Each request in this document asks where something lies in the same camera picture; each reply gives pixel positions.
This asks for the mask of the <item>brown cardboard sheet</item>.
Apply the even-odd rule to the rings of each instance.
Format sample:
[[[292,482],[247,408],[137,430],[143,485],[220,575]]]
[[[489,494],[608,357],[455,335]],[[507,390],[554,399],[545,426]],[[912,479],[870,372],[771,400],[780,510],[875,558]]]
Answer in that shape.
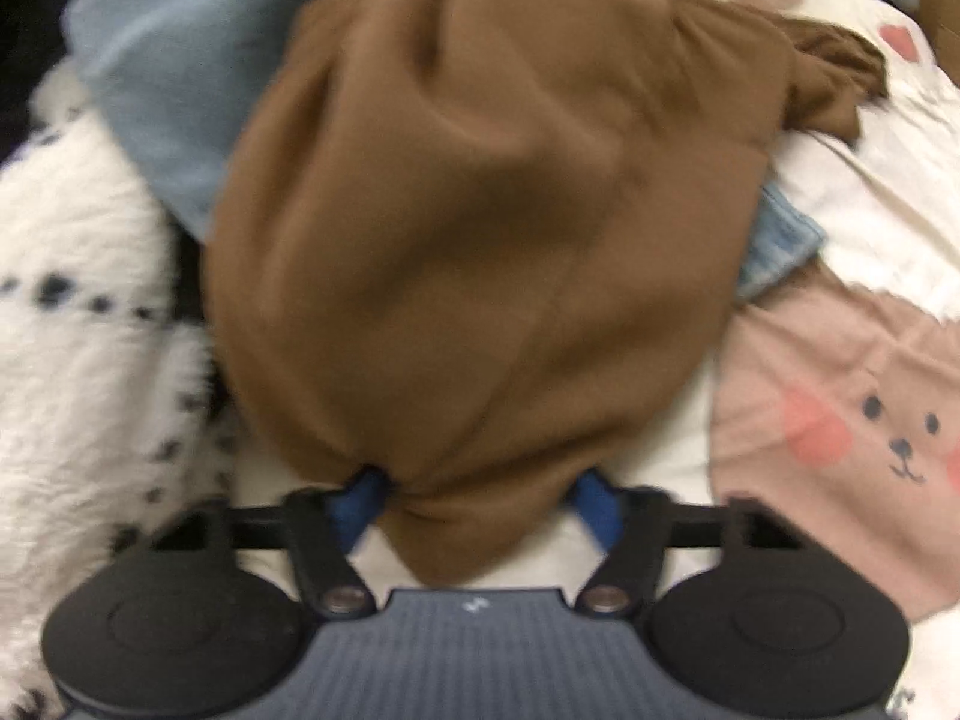
[[[934,49],[939,65],[958,83],[958,0],[919,0],[919,26]]]

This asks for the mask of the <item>brown t-shirt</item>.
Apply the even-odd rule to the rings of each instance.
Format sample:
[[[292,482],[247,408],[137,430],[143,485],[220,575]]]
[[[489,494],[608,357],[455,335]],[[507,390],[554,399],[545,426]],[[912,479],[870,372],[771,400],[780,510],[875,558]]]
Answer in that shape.
[[[722,0],[311,0],[206,244],[229,388],[472,580],[718,341],[778,135],[854,142],[885,89],[859,34]]]

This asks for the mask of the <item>cream bear print blanket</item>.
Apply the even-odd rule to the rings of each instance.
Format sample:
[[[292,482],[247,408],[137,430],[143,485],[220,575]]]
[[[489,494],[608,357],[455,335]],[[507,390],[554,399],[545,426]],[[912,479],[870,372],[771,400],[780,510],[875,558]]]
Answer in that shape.
[[[884,161],[880,112],[867,99],[854,142],[816,130],[845,163]],[[770,156],[765,179],[770,172]],[[802,193],[835,200],[859,257],[815,255],[726,325],[665,410],[596,466],[624,478],[640,440],[703,367],[715,372],[709,449],[695,472],[716,500],[750,496],[822,539],[907,613],[914,663],[895,694],[903,718],[958,712],[958,275],[881,220],[805,154]]]

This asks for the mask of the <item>blue denim garment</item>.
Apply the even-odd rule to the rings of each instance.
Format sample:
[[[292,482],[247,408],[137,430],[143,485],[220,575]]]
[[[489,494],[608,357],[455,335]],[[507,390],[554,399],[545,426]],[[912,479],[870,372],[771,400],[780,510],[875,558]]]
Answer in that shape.
[[[797,210],[774,182],[765,182],[737,277],[736,303],[748,304],[778,286],[825,242],[823,227]]]

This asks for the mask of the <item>grey-blue garment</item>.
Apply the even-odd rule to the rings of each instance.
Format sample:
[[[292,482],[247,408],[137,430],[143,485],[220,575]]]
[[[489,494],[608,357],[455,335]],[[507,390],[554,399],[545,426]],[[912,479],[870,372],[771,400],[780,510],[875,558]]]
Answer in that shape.
[[[205,239],[231,151],[309,0],[70,0],[71,57],[112,135]]]

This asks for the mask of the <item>white fluffy dotted blanket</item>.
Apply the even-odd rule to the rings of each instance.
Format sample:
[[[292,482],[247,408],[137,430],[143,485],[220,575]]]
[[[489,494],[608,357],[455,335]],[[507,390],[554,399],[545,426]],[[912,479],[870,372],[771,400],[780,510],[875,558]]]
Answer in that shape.
[[[28,109],[2,167],[2,712],[50,718],[50,610],[224,476],[171,216],[70,62]]]

